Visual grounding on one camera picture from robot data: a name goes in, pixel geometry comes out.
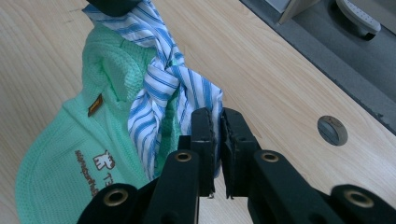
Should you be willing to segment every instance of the metal grommet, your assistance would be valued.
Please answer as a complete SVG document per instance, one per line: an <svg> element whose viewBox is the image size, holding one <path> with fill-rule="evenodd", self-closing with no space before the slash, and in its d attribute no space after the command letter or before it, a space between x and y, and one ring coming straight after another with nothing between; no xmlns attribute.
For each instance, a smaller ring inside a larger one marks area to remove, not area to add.
<svg viewBox="0 0 396 224"><path fill-rule="evenodd" d="M114 207L120 205L128 198L128 191L125 189L113 189L109 191L103 199L105 205Z"/></svg>
<svg viewBox="0 0 396 224"><path fill-rule="evenodd" d="M359 207L370 208L374 206L374 202L371 198L367 197L365 194L360 193L353 189L348 189L344 191L344 196L346 199Z"/></svg>
<svg viewBox="0 0 396 224"><path fill-rule="evenodd" d="M191 160L191 154L187 152L177 153L175 156L177 161L189 161Z"/></svg>
<svg viewBox="0 0 396 224"><path fill-rule="evenodd" d="M262 160L269 162L277 162L279 161L279 157L273 153L264 152L262 153Z"/></svg>

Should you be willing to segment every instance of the light wood surface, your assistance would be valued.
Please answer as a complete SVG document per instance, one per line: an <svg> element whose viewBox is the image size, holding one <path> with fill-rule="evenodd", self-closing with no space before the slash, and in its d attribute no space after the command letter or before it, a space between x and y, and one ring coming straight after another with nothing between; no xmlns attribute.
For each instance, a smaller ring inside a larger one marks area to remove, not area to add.
<svg viewBox="0 0 396 224"><path fill-rule="evenodd" d="M187 66L224 90L263 148L284 154L315 188L364 187L396 206L396 137L237 0L155 0ZM0 1L0 223L18 223L15 175L23 155L81 89L91 22L82 0ZM331 115L348 140L334 147L317 121ZM201 200L201 223L250 223L246 200Z"/></svg>

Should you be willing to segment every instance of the striped shirt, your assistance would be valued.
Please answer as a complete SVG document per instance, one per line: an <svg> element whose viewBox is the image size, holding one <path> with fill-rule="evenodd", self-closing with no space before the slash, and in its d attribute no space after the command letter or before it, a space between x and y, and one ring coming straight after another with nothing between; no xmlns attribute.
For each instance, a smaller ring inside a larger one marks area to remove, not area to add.
<svg viewBox="0 0 396 224"><path fill-rule="evenodd" d="M122 17L110 17L92 5L83 10L93 22L117 32L144 48L155 48L148 64L143 90L135 97L128 118L128 131L148 179L156 176L154 163L161 143L162 120L173 93L177 97L177 119L181 134L191 134L191 113L206 107L212 113L219 161L219 117L222 90L184 64L184 56L150 0L143 0Z"/></svg>

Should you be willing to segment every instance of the green baseball cap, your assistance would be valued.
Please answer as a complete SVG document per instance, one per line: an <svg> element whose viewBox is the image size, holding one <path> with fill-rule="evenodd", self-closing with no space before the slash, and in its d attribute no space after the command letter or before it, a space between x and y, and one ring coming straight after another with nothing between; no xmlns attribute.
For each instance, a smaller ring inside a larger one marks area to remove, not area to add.
<svg viewBox="0 0 396 224"><path fill-rule="evenodd" d="M82 91L62 105L21 162L16 180L21 223L76 223L100 189L113 183L139 189L149 182L127 120L155 54L95 24L82 55ZM172 102L166 108L159 163L176 148L175 108Z"/></svg>

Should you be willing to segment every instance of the fabric fold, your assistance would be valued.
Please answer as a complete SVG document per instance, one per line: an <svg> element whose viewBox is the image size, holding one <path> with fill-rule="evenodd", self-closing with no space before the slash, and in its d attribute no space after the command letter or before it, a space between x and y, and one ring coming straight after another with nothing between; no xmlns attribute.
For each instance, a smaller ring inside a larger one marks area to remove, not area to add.
<svg viewBox="0 0 396 224"><path fill-rule="evenodd" d="M177 120L181 134L191 134L191 113L206 107L212 113L217 143L215 159L219 167L219 117L222 90L184 64L184 56L167 30L163 19L149 0L139 3L122 17L109 17L87 6L83 10L93 22L100 22L125 39L144 48L155 48L156 57L148 66L143 90L134 99L128 120L128 131L144 170L150 180L161 172L157 156L162 141L162 122L167 102L177 96ZM168 148L168 153L176 148Z"/></svg>
<svg viewBox="0 0 396 224"><path fill-rule="evenodd" d="M19 167L15 201L21 223L76 223L106 186L141 188L149 182L127 119L155 54L94 26L82 53L81 92L63 103Z"/></svg>

